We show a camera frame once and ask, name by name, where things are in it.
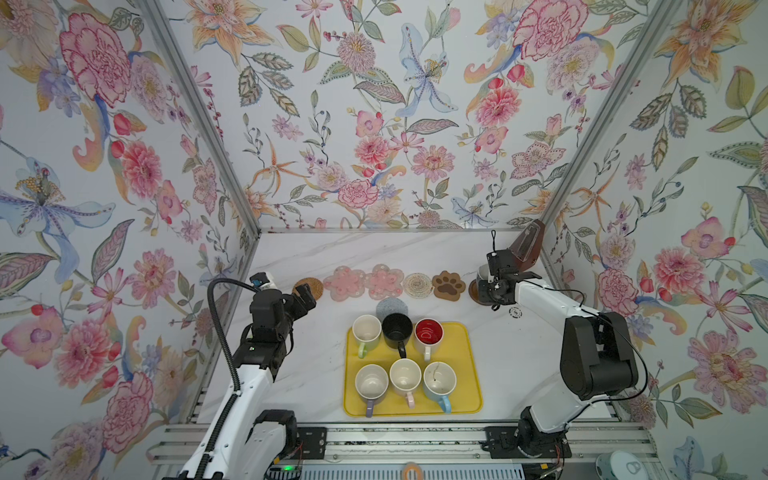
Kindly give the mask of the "round rattan woven coaster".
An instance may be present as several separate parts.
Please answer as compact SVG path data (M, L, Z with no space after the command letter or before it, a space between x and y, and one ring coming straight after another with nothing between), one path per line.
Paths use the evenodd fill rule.
M306 285L309 287L310 292L315 300L319 300L323 296L324 285L323 285L323 282L320 281L319 279L314 277L306 277L306 278L300 279L294 285L294 288L293 288L294 292L297 292L297 288L302 285Z

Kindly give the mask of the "pink flower coaster front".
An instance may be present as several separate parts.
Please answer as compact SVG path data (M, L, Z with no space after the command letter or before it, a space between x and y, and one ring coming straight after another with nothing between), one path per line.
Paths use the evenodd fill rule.
M348 298L359 298L365 293L365 277L366 273L362 270L339 266L323 280L323 287L333 301L343 302Z

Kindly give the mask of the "pink flower coaster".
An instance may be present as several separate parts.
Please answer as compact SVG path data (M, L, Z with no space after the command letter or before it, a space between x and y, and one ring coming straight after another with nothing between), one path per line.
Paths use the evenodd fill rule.
M365 275L364 285L371 299L381 301L402 295L404 277L400 269L391 269L385 264L378 264Z
M323 287L333 301L343 302L348 298L359 298L365 293L365 277L366 273L362 270L339 266L323 280Z

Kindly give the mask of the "brown paw print coaster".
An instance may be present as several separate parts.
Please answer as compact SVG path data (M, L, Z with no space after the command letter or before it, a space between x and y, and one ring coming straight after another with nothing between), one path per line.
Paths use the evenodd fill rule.
M433 294L436 298L456 302L466 290L466 284L455 272L442 271L432 277Z

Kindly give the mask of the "green mug white inside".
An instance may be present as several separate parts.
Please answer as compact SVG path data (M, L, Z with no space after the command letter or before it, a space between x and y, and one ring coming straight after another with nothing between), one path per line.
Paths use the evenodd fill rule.
M380 342L381 321L374 315L361 315L353 322L352 334L357 344L357 356L364 359Z

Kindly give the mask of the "multicolour woven round coaster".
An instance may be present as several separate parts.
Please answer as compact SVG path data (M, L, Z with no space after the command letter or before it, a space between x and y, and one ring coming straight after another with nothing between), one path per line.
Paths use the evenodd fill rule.
M425 299L432 294L432 279L424 273L409 274L403 280L403 289L411 298Z

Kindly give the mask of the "blue handle mug front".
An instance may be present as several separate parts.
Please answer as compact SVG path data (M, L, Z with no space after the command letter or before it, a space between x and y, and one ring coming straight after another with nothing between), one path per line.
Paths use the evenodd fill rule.
M450 396L457 387L457 375L450 365L429 363L423 371L422 385L428 400L436 403L443 413L452 413Z

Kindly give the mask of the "purple handle mug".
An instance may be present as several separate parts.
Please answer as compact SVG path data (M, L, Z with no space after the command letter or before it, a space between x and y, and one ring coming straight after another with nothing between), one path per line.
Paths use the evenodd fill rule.
M381 403L389 388L389 376L376 364L363 366L355 377L355 390L365 404L365 417L372 418L375 407Z

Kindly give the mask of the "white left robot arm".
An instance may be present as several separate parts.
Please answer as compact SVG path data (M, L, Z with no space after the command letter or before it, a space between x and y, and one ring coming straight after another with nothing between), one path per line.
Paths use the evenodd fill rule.
M221 323L214 289L234 285L253 293L251 323L232 351ZM214 331L231 381L213 423L176 479L262 479L276 460L298 451L299 434L291 410L265 409L263 397L274 385L292 352L294 323L316 307L308 284L293 293L260 282L255 285L218 278L207 287Z

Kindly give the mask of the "grey blue woven coaster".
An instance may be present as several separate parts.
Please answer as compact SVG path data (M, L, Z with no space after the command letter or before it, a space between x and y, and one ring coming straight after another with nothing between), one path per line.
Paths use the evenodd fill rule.
M408 315L408 306L399 298L389 297L381 300L376 306L376 316L383 320L391 314Z

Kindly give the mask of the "red inside white mug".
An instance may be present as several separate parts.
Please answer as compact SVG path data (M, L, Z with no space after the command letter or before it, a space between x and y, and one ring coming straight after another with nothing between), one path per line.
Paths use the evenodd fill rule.
M414 348L425 362L430 363L434 360L444 336L444 328L440 322L424 318L415 324Z

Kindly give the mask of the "yellow tray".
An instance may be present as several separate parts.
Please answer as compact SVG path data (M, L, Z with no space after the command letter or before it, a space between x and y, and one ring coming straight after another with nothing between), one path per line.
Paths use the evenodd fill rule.
M475 368L471 342L466 327L458 322L443 325L444 338L431 359L450 366L457 376L457 388L449 395L454 415L475 414L483 407L483 397ZM386 370L400 358L399 353L389 348L383 341L365 357L358 356L359 345L353 332L346 334L345 369L343 388L343 409L351 417L363 418L366 414L366 402L357 393L355 379L360 369L368 364L376 364ZM429 400L424 389L419 387L414 393L415 406L410 408L406 399L390 387L381 403L373 409L375 419L384 417L429 416L443 413L438 403Z

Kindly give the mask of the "white round device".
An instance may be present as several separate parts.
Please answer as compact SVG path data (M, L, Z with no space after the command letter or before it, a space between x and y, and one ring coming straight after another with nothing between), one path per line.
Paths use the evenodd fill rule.
M649 474L643 463L625 451L606 452L595 462L601 480L648 480Z

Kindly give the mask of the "aluminium rail base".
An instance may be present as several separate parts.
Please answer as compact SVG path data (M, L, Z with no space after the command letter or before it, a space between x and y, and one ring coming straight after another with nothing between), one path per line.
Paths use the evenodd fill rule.
M302 449L274 467L278 479L396 479L408 464L426 478L593 478L602 454L634 455L652 479L665 479L656 446L638 423L578 421L557 451L528 457L514 449L512 422L305 423Z

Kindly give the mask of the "aluminium corner post left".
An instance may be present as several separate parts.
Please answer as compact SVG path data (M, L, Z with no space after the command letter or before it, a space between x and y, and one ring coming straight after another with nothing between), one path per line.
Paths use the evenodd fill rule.
M214 164L219 168L224 185L231 194L239 218L253 239L258 240L261 236L258 221L253 215L251 206L228 159L224 143L215 128L215 123L207 113L206 102L200 95L189 65L175 39L170 21L165 16L159 1L138 0L137 3L139 10L146 17L146 23L152 32L153 38L158 43L160 50L168 57L171 73L179 86L183 98L189 105L191 118L211 151Z

